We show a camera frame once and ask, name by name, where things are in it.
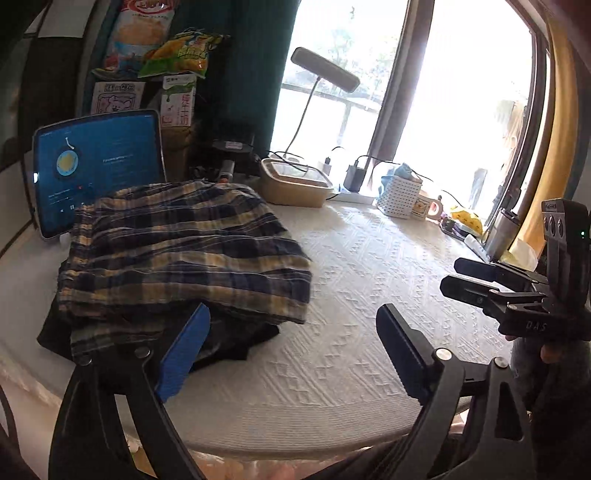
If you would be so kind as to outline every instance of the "blue gripper pad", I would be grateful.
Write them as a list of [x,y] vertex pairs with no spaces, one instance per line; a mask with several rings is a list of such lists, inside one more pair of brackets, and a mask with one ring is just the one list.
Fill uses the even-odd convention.
[[207,338],[209,325],[209,309],[202,303],[160,361],[160,374],[155,392],[163,403],[180,392]]

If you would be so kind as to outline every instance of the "power adapter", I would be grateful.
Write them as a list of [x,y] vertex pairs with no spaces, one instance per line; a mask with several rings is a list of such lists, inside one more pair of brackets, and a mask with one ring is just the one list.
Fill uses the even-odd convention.
[[361,190],[361,185],[363,185],[363,181],[365,180],[366,170],[364,168],[359,168],[356,165],[350,165],[347,169],[347,176],[345,177],[345,181],[343,182],[343,187],[353,193],[359,193]]

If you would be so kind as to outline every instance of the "white dotted basket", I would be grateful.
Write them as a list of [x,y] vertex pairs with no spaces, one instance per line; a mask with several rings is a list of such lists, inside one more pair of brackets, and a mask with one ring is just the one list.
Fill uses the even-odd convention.
[[389,217],[409,218],[423,182],[405,180],[395,175],[376,205]]

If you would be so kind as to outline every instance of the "yellow plush toy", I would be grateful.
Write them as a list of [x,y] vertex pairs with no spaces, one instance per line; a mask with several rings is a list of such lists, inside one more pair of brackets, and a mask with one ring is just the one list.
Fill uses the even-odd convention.
[[452,208],[451,214],[454,220],[463,223],[464,225],[478,233],[478,235],[482,235],[482,222],[478,218],[477,214],[462,207]]

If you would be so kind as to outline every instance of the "green snack bag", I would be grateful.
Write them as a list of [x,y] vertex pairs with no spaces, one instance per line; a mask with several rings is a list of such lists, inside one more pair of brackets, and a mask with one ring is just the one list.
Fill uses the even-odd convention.
[[192,72],[205,78],[209,52],[227,37],[228,35],[206,34],[203,30],[189,28],[175,35],[162,47],[148,52],[138,78],[182,72]]

